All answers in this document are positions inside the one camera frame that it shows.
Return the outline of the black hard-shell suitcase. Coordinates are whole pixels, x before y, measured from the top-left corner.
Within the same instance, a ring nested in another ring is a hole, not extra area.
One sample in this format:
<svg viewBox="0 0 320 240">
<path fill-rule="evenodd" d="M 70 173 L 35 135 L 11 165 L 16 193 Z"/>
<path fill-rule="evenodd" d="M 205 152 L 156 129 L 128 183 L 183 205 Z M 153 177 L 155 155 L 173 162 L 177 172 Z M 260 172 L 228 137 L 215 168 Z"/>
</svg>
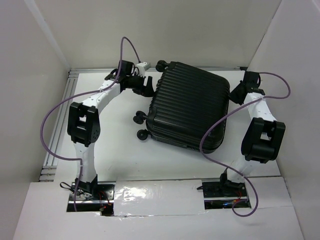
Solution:
<svg viewBox="0 0 320 240">
<path fill-rule="evenodd" d="M 226 121 L 211 130 L 226 116 L 229 107 L 230 83 L 224 77 L 187 65 L 159 60 L 156 70 L 162 75 L 149 105 L 148 113 L 137 111 L 133 121 L 145 124 L 137 138 L 152 139 L 181 148 L 213 153 L 223 142 Z"/>
</svg>

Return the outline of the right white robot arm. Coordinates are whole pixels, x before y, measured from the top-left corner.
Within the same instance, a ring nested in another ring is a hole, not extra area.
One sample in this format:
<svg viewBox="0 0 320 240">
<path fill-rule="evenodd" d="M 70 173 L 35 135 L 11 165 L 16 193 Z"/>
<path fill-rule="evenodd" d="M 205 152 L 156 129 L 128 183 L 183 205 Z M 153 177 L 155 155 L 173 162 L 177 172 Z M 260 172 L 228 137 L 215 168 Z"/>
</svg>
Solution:
<svg viewBox="0 0 320 240">
<path fill-rule="evenodd" d="M 245 187 L 244 176 L 248 176 L 259 165 L 274 161 L 280 151 L 286 126 L 271 113 L 263 99 L 265 92 L 260 84 L 258 72 L 246 71 L 243 80 L 229 95 L 232 102 L 241 106 L 255 100 L 257 102 L 246 107 L 251 122 L 241 143 L 241 155 L 231 163 L 231 167 L 240 174 L 227 168 L 220 175 L 218 190 L 223 196 L 242 190 Z"/>
</svg>

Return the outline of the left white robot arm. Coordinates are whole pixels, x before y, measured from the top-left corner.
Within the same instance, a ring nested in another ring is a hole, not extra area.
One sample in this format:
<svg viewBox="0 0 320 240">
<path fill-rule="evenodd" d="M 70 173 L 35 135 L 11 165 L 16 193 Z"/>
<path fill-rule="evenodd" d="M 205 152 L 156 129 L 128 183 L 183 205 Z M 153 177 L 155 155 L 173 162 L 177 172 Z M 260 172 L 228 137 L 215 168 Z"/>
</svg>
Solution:
<svg viewBox="0 0 320 240">
<path fill-rule="evenodd" d="M 151 67 L 149 62 L 134 64 L 122 60 L 120 64 L 120 69 L 113 69 L 90 97 L 82 102 L 72 102 L 69 106 L 67 134 L 75 147 L 76 157 L 80 159 L 75 183 L 88 200 L 99 193 L 94 148 L 101 133 L 100 113 L 126 89 L 144 97 L 152 97 L 155 93 L 152 77 L 145 76 Z"/>
</svg>

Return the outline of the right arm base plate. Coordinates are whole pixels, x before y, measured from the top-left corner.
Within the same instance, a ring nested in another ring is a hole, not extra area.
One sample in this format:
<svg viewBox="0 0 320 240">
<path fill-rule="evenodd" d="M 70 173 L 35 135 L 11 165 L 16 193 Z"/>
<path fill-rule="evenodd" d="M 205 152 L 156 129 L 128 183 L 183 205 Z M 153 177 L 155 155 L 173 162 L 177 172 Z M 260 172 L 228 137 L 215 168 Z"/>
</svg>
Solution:
<svg viewBox="0 0 320 240">
<path fill-rule="evenodd" d="M 222 186 L 219 181 L 203 181 L 196 189 L 203 193 L 205 210 L 231 209 L 237 202 L 235 208 L 251 208 L 244 183 L 234 187 Z"/>
</svg>

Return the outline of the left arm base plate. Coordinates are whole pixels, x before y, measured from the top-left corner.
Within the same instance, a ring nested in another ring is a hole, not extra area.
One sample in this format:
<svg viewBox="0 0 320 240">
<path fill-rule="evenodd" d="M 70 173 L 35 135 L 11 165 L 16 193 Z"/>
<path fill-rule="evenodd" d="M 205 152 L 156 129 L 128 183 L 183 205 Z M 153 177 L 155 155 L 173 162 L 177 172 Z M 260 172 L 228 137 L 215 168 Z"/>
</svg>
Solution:
<svg viewBox="0 0 320 240">
<path fill-rule="evenodd" d="M 73 213 L 98 212 L 101 216 L 112 217 L 114 215 L 115 182 L 98 182 L 95 193 L 78 190 L 74 195 L 73 183 L 65 188 L 69 191 L 66 211 Z"/>
</svg>

